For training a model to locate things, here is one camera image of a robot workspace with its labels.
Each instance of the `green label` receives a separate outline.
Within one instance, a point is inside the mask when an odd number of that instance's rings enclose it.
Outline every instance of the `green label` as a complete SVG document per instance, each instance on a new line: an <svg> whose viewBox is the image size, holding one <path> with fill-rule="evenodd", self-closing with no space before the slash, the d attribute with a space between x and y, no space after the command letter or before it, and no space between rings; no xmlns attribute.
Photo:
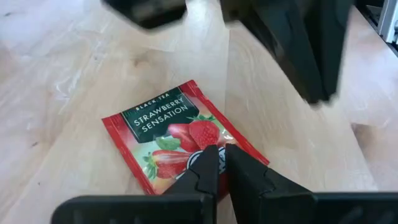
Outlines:
<svg viewBox="0 0 398 224"><path fill-rule="evenodd" d="M138 143L168 135L169 124L191 123L192 120L188 117L196 117L198 114L198 108L179 87L121 113Z"/></svg>

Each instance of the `strawberry image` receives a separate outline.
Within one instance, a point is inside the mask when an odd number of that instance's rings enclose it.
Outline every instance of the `strawberry image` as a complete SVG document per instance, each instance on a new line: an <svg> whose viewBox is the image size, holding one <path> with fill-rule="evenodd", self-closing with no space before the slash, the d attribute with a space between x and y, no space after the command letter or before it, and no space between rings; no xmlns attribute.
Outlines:
<svg viewBox="0 0 398 224"><path fill-rule="evenodd" d="M181 174L187 166L187 161L191 153L170 150L158 150L148 156L144 156L144 161L148 163L148 179L174 178Z"/></svg>
<svg viewBox="0 0 398 224"><path fill-rule="evenodd" d="M196 152L200 148L189 134L189 124L170 124L167 128L173 138L178 138L181 143L180 147L187 152Z"/></svg>
<svg viewBox="0 0 398 224"><path fill-rule="evenodd" d="M209 145L217 144L220 130L212 122L215 120L213 115L209 118L199 115L197 118L191 119L194 122L189 124L189 133L201 150L204 150Z"/></svg>

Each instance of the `wood grain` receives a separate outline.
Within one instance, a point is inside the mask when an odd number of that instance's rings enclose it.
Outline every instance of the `wood grain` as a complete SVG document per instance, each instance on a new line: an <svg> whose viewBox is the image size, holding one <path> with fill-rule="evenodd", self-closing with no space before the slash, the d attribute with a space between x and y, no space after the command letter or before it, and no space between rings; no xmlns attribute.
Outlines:
<svg viewBox="0 0 398 224"><path fill-rule="evenodd" d="M142 194L100 119L190 79L280 173L376 189L340 101L309 107L215 0L151 33L97 0L6 1L0 16L0 223L48 223L77 195ZM218 220L233 214L227 197Z"/></svg>

